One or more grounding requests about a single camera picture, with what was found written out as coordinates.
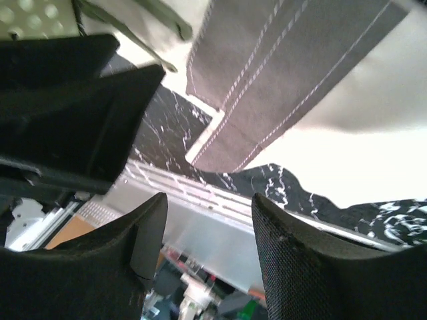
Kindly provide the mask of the white glove grey patch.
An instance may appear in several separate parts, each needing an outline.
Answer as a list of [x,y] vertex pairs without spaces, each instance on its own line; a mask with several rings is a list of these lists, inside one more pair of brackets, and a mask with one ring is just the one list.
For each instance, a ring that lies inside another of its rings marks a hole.
[[189,56],[186,91],[224,117],[192,165],[243,170],[406,14],[391,1],[212,1]]

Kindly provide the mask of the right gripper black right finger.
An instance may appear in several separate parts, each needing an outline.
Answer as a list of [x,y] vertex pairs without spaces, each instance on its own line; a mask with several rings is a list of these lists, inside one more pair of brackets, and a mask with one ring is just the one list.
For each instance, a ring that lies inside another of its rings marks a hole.
[[263,195],[252,220],[270,319],[425,319],[426,246],[369,249],[293,217]]

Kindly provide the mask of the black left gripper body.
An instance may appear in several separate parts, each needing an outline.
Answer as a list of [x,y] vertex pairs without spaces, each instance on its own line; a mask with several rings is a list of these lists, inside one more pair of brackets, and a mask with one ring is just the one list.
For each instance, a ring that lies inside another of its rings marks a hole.
[[1,193],[107,193],[165,72],[102,69],[112,35],[1,42]]

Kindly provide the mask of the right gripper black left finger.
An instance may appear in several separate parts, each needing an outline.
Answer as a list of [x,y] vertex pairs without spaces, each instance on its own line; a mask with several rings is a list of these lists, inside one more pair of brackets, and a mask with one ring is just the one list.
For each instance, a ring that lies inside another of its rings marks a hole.
[[2,319],[139,319],[167,219],[158,193],[53,249],[1,249]]

